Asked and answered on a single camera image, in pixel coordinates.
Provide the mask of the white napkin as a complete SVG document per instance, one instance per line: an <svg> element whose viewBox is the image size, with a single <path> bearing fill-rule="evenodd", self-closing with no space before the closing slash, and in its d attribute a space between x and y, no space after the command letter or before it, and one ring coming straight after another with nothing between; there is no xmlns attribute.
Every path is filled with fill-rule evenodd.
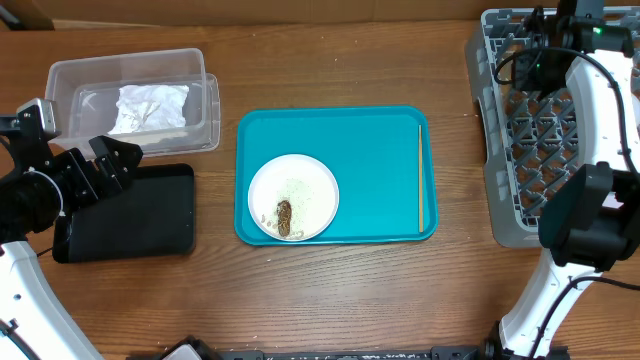
<svg viewBox="0 0 640 360"><path fill-rule="evenodd" d="M186 85L126 85L119 89L118 109L109 135L182 128Z"/></svg>

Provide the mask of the black plastic tray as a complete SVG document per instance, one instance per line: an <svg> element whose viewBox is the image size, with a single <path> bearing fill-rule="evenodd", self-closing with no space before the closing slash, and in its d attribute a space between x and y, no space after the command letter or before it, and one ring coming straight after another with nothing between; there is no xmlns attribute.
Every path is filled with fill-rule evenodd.
<svg viewBox="0 0 640 360"><path fill-rule="evenodd" d="M187 255L195 248L195 178L187 164L139 168L132 186L58 219L58 263Z"/></svg>

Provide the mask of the large white plate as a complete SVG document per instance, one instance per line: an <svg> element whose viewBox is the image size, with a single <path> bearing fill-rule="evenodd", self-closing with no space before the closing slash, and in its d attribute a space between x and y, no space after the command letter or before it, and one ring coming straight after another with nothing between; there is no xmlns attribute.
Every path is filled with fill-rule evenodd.
<svg viewBox="0 0 640 360"><path fill-rule="evenodd" d="M338 182L319 160L302 154L278 156L262 165L248 188L251 219L268 238L303 242L328 229L340 204ZM291 233L277 230L277 204L288 200L292 207Z"/></svg>

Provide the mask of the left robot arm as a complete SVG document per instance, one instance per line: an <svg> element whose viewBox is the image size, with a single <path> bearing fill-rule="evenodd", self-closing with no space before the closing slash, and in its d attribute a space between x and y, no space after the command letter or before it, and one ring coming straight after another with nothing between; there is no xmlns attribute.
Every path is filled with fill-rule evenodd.
<svg viewBox="0 0 640 360"><path fill-rule="evenodd" d="M27 240L59 218L128 188L142 159L131 143L98 136L96 159L53 155L41 122L1 120L1 143L15 168L1 181L1 356L97 359L100 354L54 294Z"/></svg>

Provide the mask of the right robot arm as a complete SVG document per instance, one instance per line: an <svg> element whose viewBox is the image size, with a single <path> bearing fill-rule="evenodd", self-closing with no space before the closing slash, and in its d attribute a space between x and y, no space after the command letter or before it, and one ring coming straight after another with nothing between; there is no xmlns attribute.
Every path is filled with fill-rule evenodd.
<svg viewBox="0 0 640 360"><path fill-rule="evenodd" d="M639 246L639 11L600 1L489 9L466 48L492 230L538 265L482 359L565 359L553 337Z"/></svg>

